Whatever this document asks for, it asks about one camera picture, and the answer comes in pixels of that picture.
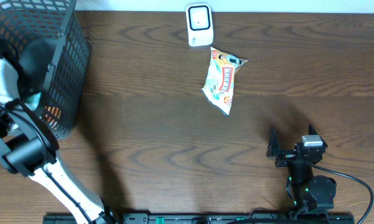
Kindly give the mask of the yellow snack bag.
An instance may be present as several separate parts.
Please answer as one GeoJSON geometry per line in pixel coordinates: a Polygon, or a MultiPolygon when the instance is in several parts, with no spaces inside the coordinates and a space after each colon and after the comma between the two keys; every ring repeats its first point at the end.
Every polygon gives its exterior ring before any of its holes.
{"type": "Polygon", "coordinates": [[[214,47],[210,50],[210,65],[202,93],[212,105],[228,116],[233,101],[235,75],[248,61],[214,47]]]}

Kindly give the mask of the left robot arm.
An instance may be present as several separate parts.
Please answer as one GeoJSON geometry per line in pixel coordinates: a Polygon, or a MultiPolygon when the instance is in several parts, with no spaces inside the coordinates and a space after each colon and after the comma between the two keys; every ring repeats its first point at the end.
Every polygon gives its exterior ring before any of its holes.
{"type": "Polygon", "coordinates": [[[63,163],[51,130],[22,101],[27,77],[15,46],[0,39],[0,163],[45,187],[77,223],[122,223],[63,163]]]}

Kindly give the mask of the orange tissue pack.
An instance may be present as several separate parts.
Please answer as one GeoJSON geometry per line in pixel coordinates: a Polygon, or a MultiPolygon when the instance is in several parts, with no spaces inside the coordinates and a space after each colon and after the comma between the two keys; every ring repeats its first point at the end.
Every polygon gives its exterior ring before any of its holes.
{"type": "Polygon", "coordinates": [[[44,113],[44,121],[47,123],[47,126],[52,129],[57,129],[59,126],[59,121],[62,116],[62,111],[59,107],[56,106],[46,106],[44,113]]]}

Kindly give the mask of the teal wet wipe packet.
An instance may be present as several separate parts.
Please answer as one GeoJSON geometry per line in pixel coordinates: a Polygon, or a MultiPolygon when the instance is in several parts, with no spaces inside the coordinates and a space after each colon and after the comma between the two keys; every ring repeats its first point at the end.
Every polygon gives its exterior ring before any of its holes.
{"type": "Polygon", "coordinates": [[[28,96],[25,100],[24,103],[25,105],[32,111],[35,111],[39,105],[41,93],[34,93],[31,96],[28,96]]]}

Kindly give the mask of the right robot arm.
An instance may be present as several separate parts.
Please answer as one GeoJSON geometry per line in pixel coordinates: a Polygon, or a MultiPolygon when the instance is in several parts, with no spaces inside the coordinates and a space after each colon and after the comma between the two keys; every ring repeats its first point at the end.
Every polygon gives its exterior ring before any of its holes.
{"type": "Polygon", "coordinates": [[[327,144],[312,125],[309,125],[308,132],[293,149],[281,149],[276,131],[272,129],[266,152],[267,157],[275,158],[276,167],[288,168],[286,190],[295,202],[288,217],[294,220],[304,215],[326,215],[334,207],[335,180],[324,175],[314,175],[312,170],[322,160],[327,144]]]}

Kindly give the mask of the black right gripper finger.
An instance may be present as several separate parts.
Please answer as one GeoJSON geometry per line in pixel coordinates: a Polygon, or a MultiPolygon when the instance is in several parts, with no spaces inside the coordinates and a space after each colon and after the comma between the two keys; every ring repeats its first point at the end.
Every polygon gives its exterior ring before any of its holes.
{"type": "Polygon", "coordinates": [[[311,136],[318,136],[319,139],[322,141],[322,145],[325,148],[328,147],[328,144],[321,138],[321,136],[319,135],[319,133],[316,131],[316,129],[314,128],[314,126],[312,124],[309,125],[308,130],[309,130],[309,135],[311,135],[311,136]]]}
{"type": "Polygon", "coordinates": [[[268,148],[266,151],[266,157],[276,157],[280,154],[281,147],[279,145],[276,130],[271,128],[270,139],[268,143],[268,148]]]}

